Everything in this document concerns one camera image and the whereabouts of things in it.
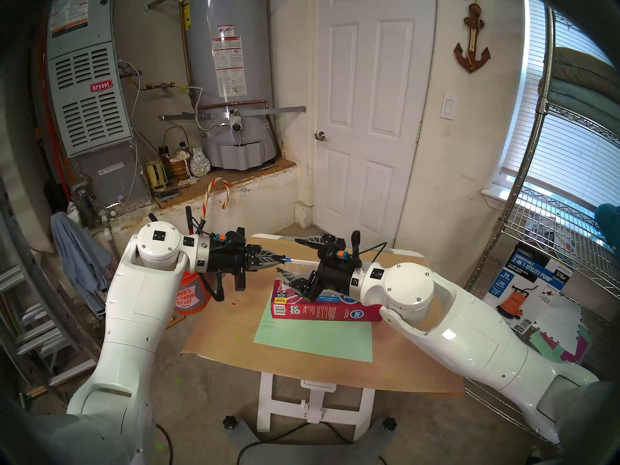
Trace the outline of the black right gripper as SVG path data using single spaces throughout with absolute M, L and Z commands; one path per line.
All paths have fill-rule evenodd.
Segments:
M 297 295 L 304 295 L 307 300 L 316 300 L 323 290 L 332 290 L 341 295 L 350 296 L 353 272 L 361 268 L 359 243 L 352 244 L 352 253 L 344 258 L 346 245 L 337 243 L 331 234 L 320 234 L 307 238 L 296 237 L 298 244 L 318 251 L 320 259 L 317 270 L 311 274 L 293 273 L 283 268 L 277 272 L 283 283 Z

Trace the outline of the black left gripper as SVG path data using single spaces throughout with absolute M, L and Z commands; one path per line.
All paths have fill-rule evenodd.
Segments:
M 234 277 L 236 291 L 246 289 L 247 271 L 259 271 L 279 267 L 287 261 L 286 255 L 278 255 L 262 246 L 247 246 L 245 229 L 228 231 L 225 234 L 209 234 L 208 273 L 215 273 L 215 291 L 224 291 L 223 275 Z

